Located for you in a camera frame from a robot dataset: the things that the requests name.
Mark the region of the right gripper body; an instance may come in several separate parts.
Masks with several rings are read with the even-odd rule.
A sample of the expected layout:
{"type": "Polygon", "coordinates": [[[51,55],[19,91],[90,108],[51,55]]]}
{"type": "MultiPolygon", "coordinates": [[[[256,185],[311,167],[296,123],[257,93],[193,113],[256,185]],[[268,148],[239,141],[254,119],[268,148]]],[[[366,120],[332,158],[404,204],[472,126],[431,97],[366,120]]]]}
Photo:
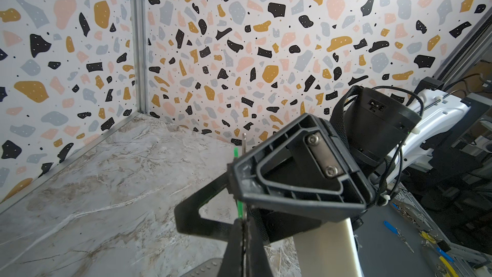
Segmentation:
{"type": "Polygon", "coordinates": [[[362,205],[281,205],[261,208],[249,205],[245,218],[245,241],[277,242],[298,233],[359,216],[362,205]]]}

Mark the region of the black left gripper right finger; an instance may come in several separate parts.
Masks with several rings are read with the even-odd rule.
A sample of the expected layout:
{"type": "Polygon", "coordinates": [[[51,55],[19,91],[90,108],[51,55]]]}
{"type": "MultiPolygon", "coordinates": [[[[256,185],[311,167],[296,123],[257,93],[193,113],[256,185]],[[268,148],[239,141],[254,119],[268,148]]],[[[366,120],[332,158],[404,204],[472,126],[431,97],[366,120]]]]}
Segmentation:
{"type": "Polygon", "coordinates": [[[253,219],[246,219],[243,226],[243,275],[272,277],[261,233],[253,219]]]}

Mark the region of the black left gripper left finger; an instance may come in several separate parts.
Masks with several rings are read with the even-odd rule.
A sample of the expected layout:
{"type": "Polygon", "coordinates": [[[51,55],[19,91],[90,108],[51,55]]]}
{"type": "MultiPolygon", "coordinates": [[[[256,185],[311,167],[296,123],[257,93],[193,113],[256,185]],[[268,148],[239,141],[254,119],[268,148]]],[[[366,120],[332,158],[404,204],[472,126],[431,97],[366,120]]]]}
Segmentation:
{"type": "Polygon", "coordinates": [[[222,259],[218,277],[243,276],[243,220],[236,219],[222,259]]]}

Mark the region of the green key tag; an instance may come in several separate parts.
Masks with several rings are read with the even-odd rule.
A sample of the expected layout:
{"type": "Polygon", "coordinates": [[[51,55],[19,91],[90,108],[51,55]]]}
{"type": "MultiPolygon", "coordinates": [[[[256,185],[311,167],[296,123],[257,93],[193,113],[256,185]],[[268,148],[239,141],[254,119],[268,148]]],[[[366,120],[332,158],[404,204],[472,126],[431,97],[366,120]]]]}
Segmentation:
{"type": "MultiPolygon", "coordinates": [[[[239,147],[235,147],[234,148],[234,160],[237,160],[239,157],[240,157],[239,147]]],[[[236,204],[237,204],[238,218],[244,219],[246,216],[246,212],[245,212],[245,205],[240,200],[240,191],[241,191],[241,189],[239,187],[239,182],[237,182],[236,187],[234,188],[234,197],[235,197],[236,204]]]]}

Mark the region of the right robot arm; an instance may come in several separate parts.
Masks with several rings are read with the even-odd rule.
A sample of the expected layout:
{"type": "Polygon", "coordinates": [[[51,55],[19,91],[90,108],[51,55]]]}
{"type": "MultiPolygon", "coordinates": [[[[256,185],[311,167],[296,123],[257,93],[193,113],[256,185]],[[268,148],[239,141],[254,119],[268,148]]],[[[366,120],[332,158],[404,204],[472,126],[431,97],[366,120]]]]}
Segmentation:
{"type": "Polygon", "coordinates": [[[236,226],[270,243],[359,217],[393,197],[387,184],[405,168],[425,156],[440,159],[490,109],[489,98],[457,97],[432,78],[407,105],[382,86],[355,85],[330,119],[301,115],[182,201],[177,231],[227,241],[236,226]],[[199,213],[223,190],[238,203],[234,224],[199,213]]]}

